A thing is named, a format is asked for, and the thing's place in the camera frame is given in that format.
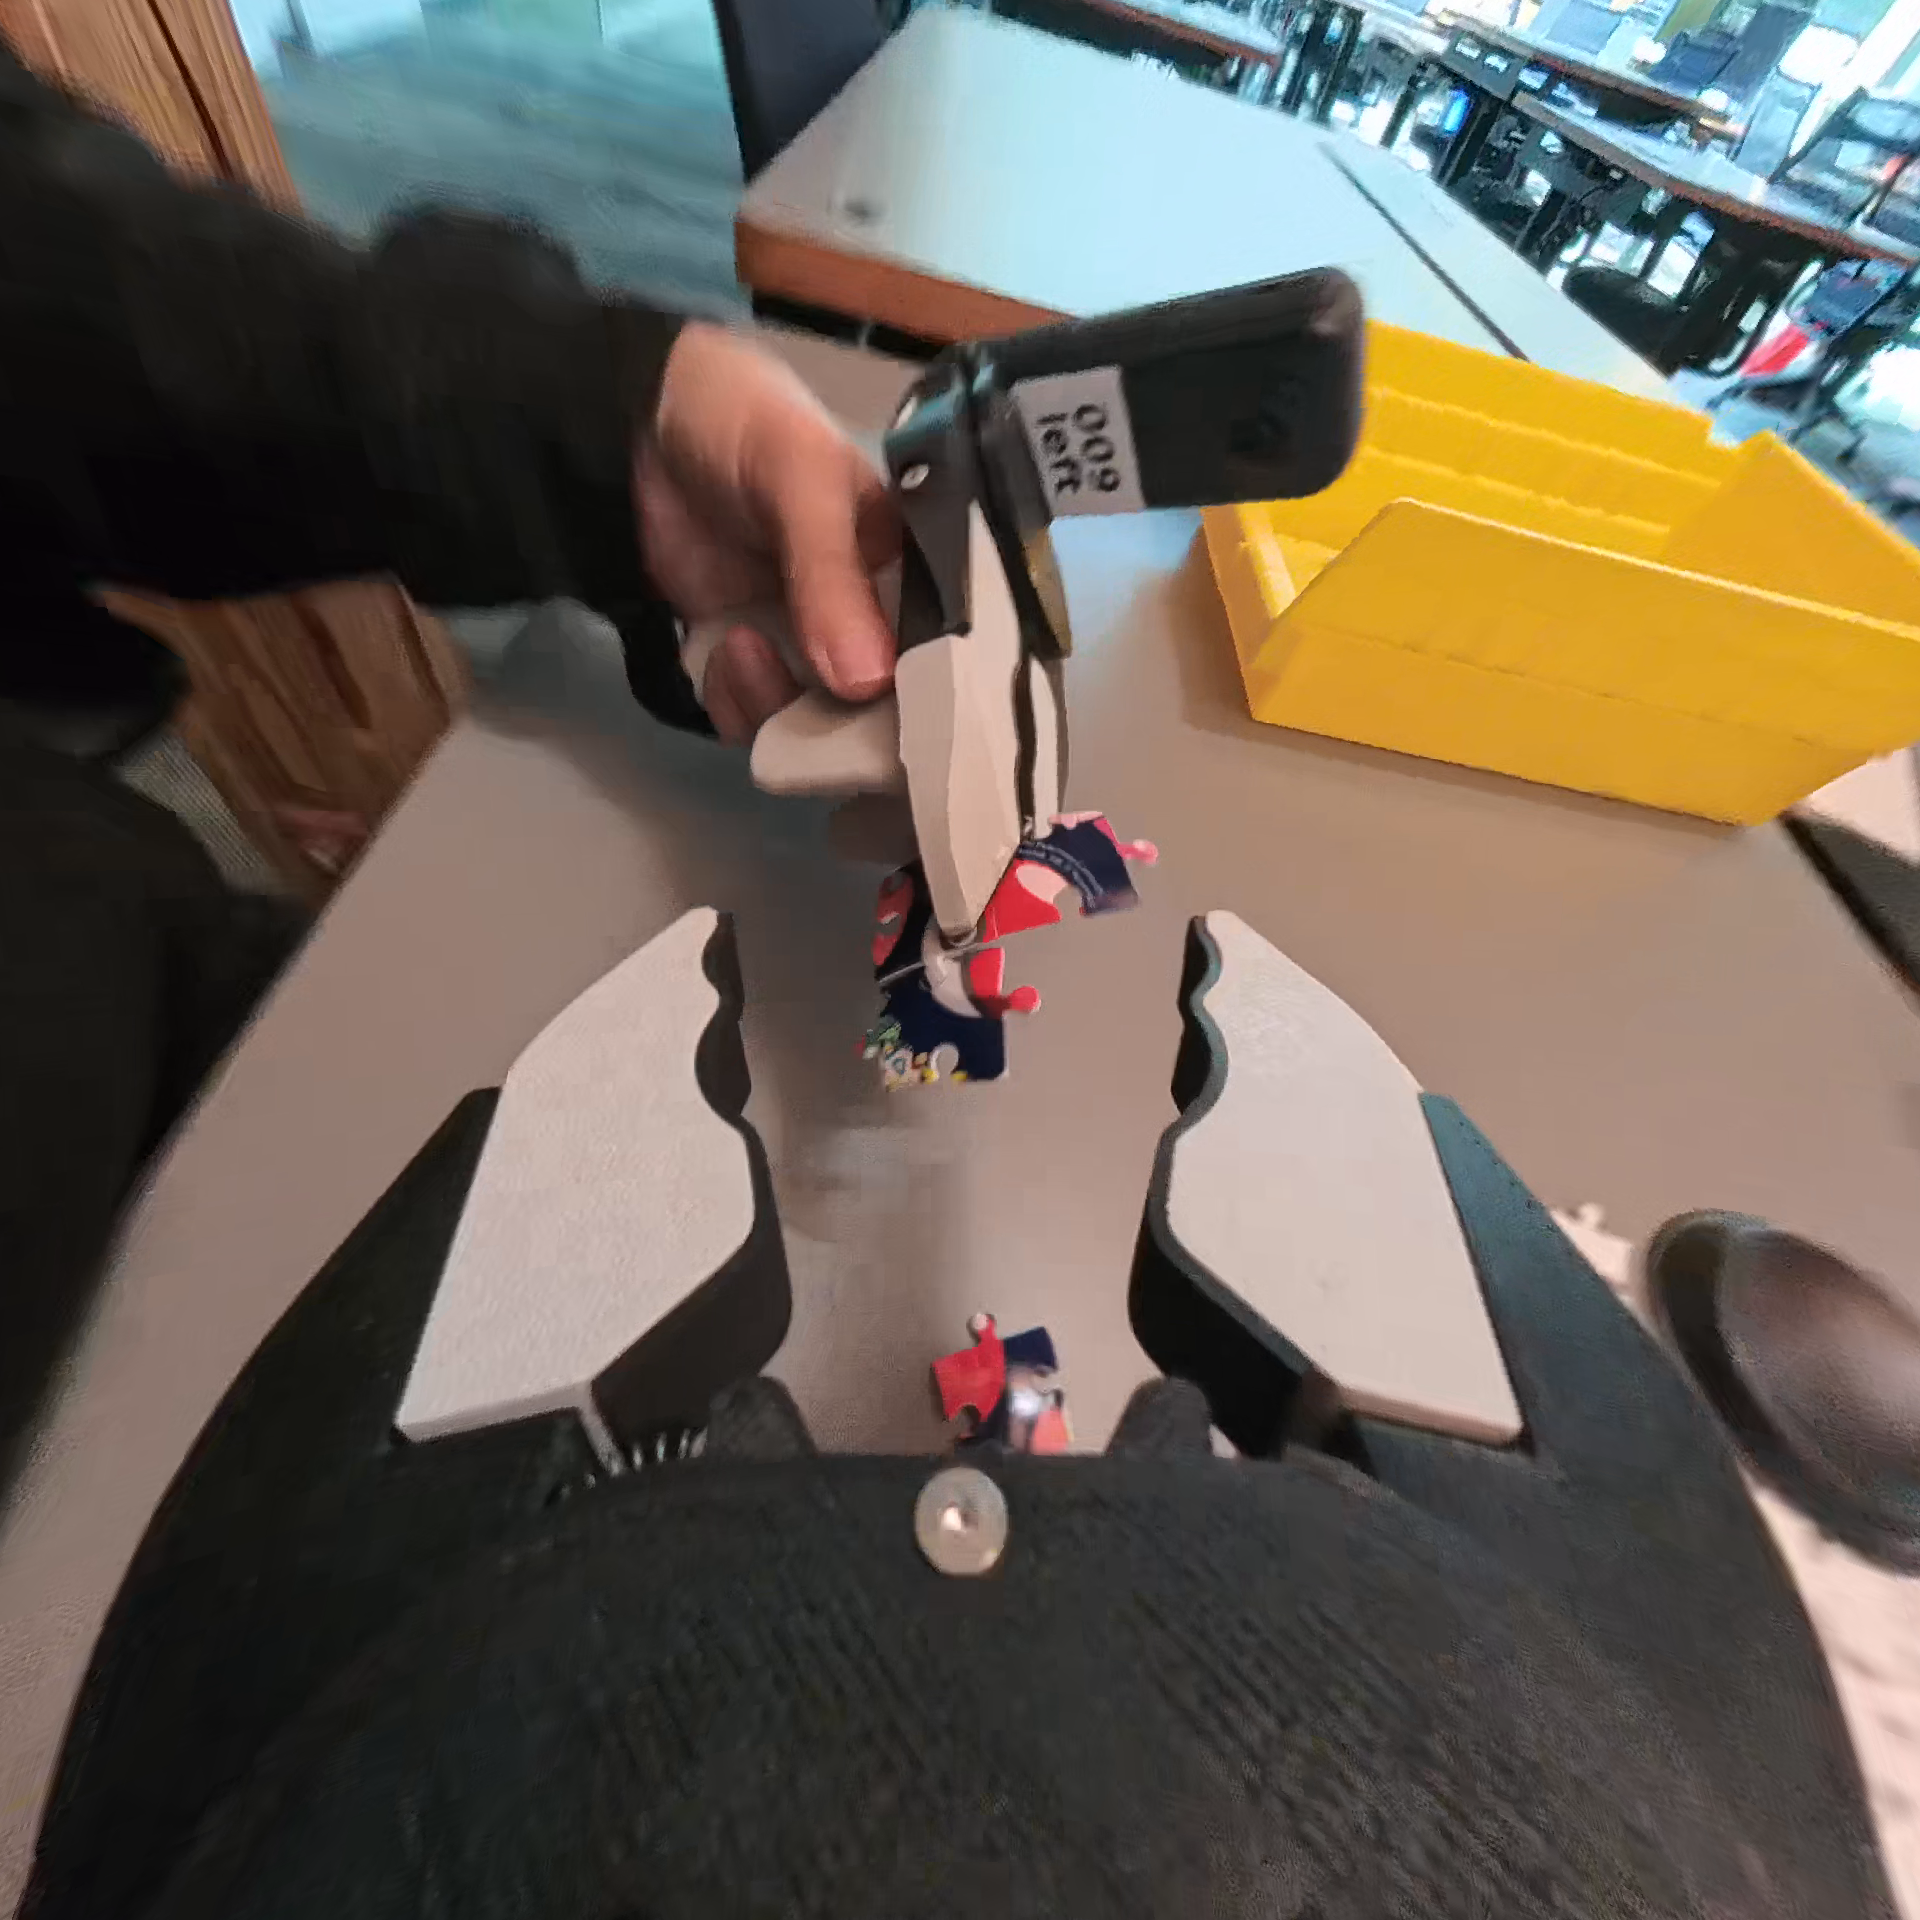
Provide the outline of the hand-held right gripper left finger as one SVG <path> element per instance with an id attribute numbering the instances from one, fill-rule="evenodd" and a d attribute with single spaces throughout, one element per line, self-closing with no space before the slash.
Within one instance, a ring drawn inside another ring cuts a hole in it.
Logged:
<path id="1" fill-rule="evenodd" d="M 417 1446 L 543 1417 L 625 1472 L 777 1355 L 794 1287 L 731 915 L 696 906 L 508 1071 L 396 1408 Z"/>

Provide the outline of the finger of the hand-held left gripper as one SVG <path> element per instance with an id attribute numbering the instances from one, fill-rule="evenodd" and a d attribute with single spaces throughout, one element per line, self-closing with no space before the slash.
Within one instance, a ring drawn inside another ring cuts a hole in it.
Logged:
<path id="1" fill-rule="evenodd" d="M 1071 772 L 1065 673 L 1058 660 L 1026 660 L 1025 712 L 1031 731 L 1025 817 L 1031 835 L 1043 838 L 1065 812 Z"/>
<path id="2" fill-rule="evenodd" d="M 961 562 L 961 615 L 941 608 L 924 561 L 903 566 L 897 658 L 905 794 L 931 915 L 949 943 L 975 935 L 1025 830 L 1019 615 L 977 504 Z"/>

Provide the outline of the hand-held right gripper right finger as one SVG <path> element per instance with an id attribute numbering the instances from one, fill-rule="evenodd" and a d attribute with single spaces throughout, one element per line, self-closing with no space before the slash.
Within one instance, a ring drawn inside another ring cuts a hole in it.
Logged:
<path id="1" fill-rule="evenodd" d="M 1522 1410 L 1425 1088 L 1249 920 L 1187 931 L 1128 1312 L 1242 1456 L 1371 1420 L 1504 1449 Z"/>

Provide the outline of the person's left forearm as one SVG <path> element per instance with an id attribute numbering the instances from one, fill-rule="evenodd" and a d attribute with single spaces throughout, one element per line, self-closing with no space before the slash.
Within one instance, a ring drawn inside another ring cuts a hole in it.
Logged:
<path id="1" fill-rule="evenodd" d="M 186 673 L 104 587 L 387 578 L 426 608 L 575 601 L 634 700 L 701 730 L 634 512 L 681 328 L 525 227 L 431 208 L 357 248 L 186 180 L 4 47 L 4 702 L 171 714 Z"/>

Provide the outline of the red blue puzzle piece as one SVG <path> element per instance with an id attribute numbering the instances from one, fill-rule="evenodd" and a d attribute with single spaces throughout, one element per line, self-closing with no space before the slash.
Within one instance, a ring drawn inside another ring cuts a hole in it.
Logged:
<path id="1" fill-rule="evenodd" d="M 1045 1328 L 1004 1332 L 991 1312 L 968 1321 L 970 1344 L 937 1358 L 931 1380 L 956 1447 L 1060 1456 L 1072 1420 L 1058 1352 Z"/>

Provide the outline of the person's left hand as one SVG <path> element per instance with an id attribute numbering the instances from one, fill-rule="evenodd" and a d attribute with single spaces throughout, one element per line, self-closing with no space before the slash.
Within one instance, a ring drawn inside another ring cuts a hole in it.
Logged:
<path id="1" fill-rule="evenodd" d="M 631 468 L 640 561 L 683 626 L 713 730 L 747 748 L 808 688 L 849 705 L 897 675 L 879 595 L 901 550 L 871 457 L 801 375 L 730 328 L 685 322 Z"/>

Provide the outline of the grey table with wooden edge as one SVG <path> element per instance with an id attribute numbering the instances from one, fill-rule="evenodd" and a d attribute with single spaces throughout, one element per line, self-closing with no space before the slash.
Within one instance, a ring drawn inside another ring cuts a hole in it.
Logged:
<path id="1" fill-rule="evenodd" d="M 753 294 L 941 346 L 1322 268 L 1371 321 L 1672 398 L 1402 160 L 978 11 L 913 15 L 737 208 Z"/>

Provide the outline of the yellow plastic bin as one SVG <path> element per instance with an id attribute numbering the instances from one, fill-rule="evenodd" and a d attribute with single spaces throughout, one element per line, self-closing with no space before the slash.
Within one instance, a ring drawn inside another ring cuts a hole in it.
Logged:
<path id="1" fill-rule="evenodd" d="M 1384 322 L 1362 398 L 1202 510 L 1257 723 L 1716 825 L 1916 746 L 1916 550 L 1796 448 Z"/>

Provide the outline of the black round object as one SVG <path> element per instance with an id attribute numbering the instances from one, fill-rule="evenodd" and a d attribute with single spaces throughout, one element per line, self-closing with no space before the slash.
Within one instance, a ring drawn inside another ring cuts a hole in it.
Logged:
<path id="1" fill-rule="evenodd" d="M 1916 1310 L 1831 1249 L 1724 1211 L 1667 1220 L 1644 1283 L 1745 1466 L 1839 1546 L 1916 1575 Z"/>

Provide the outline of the black office chair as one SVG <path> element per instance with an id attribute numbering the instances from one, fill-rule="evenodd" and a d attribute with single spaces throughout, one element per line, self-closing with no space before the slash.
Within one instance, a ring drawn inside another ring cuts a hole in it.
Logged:
<path id="1" fill-rule="evenodd" d="M 907 2 L 712 2 L 744 183 L 874 60 Z"/>

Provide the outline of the row of dark desks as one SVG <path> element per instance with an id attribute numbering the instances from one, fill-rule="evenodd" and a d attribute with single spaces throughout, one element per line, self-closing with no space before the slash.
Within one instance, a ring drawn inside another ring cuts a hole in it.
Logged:
<path id="1" fill-rule="evenodd" d="M 1916 99 L 1861 88 L 1760 153 L 1765 84 L 1659 80 L 1471 4 L 992 4 L 1000 16 L 1327 126 L 1369 90 L 1379 146 L 1429 178 L 1663 374 L 1730 374 L 1816 270 L 1877 303 L 1916 291 Z M 1880 332 L 1868 316 L 1882 314 Z"/>

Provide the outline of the wooden cabinet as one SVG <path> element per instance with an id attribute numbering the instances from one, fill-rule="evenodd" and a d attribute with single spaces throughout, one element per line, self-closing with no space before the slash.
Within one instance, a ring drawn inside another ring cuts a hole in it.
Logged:
<path id="1" fill-rule="evenodd" d="M 44 79 L 136 131 L 181 174 L 299 214 L 229 2 L 4 2 Z M 101 592 L 186 668 L 184 743 L 252 843 L 323 900 L 467 705 L 443 626 L 394 583 L 184 604 Z"/>

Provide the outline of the black flat object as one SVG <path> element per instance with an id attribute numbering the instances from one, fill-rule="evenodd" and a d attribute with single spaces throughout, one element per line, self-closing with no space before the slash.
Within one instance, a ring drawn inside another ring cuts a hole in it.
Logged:
<path id="1" fill-rule="evenodd" d="M 1889 969 L 1917 995 L 1916 857 L 1802 810 L 1786 814 L 1784 828 Z"/>

